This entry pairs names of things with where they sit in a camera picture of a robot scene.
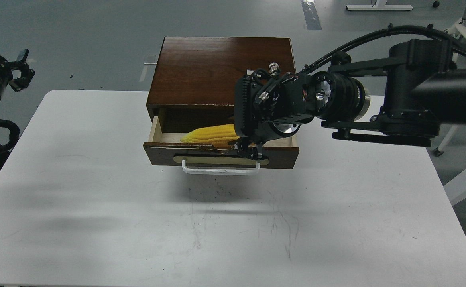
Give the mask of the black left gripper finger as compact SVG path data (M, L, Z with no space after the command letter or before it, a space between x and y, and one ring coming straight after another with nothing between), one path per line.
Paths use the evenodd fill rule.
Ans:
M14 92L20 92L29 87L35 71L27 64L27 57L29 55L29 49L23 49L20 51L16 61L6 62L6 69L10 71L19 71L20 77L11 79L8 81L9 86Z

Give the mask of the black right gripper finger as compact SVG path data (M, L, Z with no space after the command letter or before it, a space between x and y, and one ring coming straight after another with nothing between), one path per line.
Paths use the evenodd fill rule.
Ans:
M223 149L229 151L230 149L235 149L235 145L241 140L241 137L238 136L224 136L220 138L213 139L213 147L215 149Z
M263 145L255 144L249 138L239 138L237 140L237 155L249 160L264 160Z

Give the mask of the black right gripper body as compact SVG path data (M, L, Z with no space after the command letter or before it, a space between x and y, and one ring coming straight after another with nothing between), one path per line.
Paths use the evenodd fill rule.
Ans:
M244 74L235 84L235 133L255 145L295 135L324 107L317 84L305 73L283 73L275 62Z

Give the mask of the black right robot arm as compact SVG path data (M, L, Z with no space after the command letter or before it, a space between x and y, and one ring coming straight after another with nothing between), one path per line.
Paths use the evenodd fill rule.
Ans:
M298 73L257 69L235 85L227 154L265 159L265 143L314 118L337 140L429 147L441 124L466 125L466 44L431 24L390 24Z

